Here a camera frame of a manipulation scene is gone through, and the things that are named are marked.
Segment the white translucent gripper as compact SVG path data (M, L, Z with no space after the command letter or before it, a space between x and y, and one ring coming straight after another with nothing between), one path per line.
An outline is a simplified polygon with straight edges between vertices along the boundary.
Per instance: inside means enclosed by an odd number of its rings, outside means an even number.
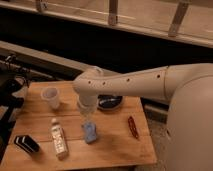
M80 114L85 118L86 122L91 120L91 115L96 112L98 104L97 95L80 94L77 101L77 107Z

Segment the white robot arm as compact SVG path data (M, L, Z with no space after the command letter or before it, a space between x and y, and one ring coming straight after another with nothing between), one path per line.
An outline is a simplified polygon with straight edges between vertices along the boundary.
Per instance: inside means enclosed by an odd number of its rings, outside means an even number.
M166 171L213 171L213 63L172 65L105 76L91 67L77 76L81 112L99 95L138 96L169 105Z

